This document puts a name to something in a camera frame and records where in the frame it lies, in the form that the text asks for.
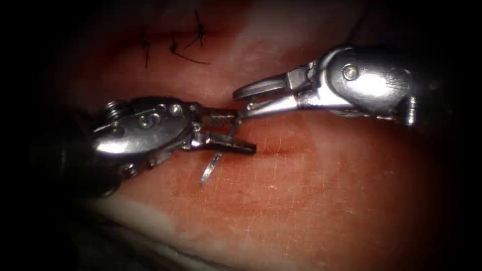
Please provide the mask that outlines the left arm needle driver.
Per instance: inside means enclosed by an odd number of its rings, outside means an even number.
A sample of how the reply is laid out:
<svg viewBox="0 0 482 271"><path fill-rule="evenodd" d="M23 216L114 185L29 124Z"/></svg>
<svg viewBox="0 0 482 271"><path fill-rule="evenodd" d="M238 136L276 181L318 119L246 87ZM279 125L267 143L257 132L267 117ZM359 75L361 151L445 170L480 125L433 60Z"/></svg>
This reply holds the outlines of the left arm needle driver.
<svg viewBox="0 0 482 271"><path fill-rule="evenodd" d="M187 143L196 130L196 106L174 97L144 96L107 103L97 114L93 149L122 177L150 170Z"/></svg>

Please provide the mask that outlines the right arm needle driver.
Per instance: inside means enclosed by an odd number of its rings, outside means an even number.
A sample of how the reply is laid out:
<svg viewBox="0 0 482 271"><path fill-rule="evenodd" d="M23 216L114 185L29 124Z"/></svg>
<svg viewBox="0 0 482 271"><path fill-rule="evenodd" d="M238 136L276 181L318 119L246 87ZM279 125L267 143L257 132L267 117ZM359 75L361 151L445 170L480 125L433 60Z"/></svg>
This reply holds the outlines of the right arm needle driver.
<svg viewBox="0 0 482 271"><path fill-rule="evenodd" d="M289 110L330 110L414 125L417 65L400 54L338 46L288 73Z"/></svg>

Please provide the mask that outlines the right arm needle driver jaw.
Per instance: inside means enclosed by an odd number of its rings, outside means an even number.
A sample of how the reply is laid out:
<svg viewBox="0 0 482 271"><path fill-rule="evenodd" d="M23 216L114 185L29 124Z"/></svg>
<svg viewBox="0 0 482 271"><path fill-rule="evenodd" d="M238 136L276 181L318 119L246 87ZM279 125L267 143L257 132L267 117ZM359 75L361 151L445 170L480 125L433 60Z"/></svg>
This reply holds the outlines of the right arm needle driver jaw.
<svg viewBox="0 0 482 271"><path fill-rule="evenodd" d="M262 102L257 102L256 99L251 98L246 106L240 110L240 118L252 119L268 117L275 114L296 111L297 109L298 102L294 95L281 96Z"/></svg>
<svg viewBox="0 0 482 271"><path fill-rule="evenodd" d="M252 101L291 89L292 84L286 74L266 77L236 89L232 93L235 101Z"/></svg>

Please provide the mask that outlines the left arm needle driver jaw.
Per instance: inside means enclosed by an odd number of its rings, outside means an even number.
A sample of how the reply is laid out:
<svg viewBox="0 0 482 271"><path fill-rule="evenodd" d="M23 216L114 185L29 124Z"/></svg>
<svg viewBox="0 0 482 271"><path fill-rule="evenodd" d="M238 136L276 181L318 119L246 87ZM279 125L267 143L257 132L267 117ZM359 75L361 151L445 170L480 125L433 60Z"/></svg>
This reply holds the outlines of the left arm needle driver jaw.
<svg viewBox="0 0 482 271"><path fill-rule="evenodd" d="M199 115L203 125L227 126L236 122L239 111L230 108L202 107Z"/></svg>
<svg viewBox="0 0 482 271"><path fill-rule="evenodd" d="M253 143L214 132L194 133L182 144L182 149L190 152L210 150L240 155L254 155L257 152L257 146Z"/></svg>

